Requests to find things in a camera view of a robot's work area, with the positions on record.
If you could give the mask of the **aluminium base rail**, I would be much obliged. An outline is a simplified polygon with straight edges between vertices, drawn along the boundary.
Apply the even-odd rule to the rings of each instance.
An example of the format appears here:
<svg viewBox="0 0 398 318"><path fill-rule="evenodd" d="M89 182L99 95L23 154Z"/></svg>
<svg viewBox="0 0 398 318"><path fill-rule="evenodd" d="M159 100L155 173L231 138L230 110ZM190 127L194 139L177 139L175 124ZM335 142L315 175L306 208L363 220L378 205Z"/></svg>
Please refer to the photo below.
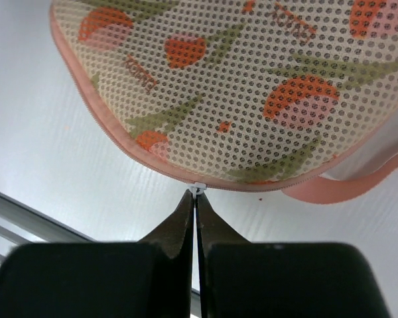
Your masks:
<svg viewBox="0 0 398 318"><path fill-rule="evenodd" d="M161 223L178 205L186 191L130 190L122 199L95 203L82 197L81 207L68 199L35 198L34 205L0 192L0 225L27 240L48 242L135 241Z"/></svg>

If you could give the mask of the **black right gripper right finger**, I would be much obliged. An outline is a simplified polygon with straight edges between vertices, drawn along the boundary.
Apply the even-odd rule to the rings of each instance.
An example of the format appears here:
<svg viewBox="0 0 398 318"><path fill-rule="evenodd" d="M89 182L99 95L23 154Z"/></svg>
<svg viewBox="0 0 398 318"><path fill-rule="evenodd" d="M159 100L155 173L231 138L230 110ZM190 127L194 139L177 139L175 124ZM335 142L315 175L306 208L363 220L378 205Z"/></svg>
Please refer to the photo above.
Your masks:
<svg viewBox="0 0 398 318"><path fill-rule="evenodd" d="M364 255L341 242L258 242L196 198L203 317L388 317Z"/></svg>

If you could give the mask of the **floral mesh laundry bag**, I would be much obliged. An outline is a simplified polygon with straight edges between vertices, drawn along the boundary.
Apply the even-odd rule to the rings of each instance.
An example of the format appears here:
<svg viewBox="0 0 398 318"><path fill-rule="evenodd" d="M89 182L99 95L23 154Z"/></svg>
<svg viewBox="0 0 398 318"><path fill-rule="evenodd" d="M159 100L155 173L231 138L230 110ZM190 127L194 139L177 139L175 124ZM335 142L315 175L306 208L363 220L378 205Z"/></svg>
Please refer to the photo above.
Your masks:
<svg viewBox="0 0 398 318"><path fill-rule="evenodd" d="M122 151L166 176L330 204L398 169L324 173L398 112L398 1L53 1L51 31Z"/></svg>

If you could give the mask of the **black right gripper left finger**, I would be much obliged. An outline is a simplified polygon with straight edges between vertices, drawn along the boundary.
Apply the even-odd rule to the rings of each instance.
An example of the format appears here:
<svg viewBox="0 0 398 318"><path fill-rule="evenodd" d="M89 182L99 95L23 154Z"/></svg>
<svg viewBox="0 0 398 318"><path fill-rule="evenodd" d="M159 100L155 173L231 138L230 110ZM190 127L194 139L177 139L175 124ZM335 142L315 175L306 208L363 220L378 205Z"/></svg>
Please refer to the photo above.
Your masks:
<svg viewBox="0 0 398 318"><path fill-rule="evenodd" d="M194 198L137 242L24 244L0 266L0 317L188 317Z"/></svg>

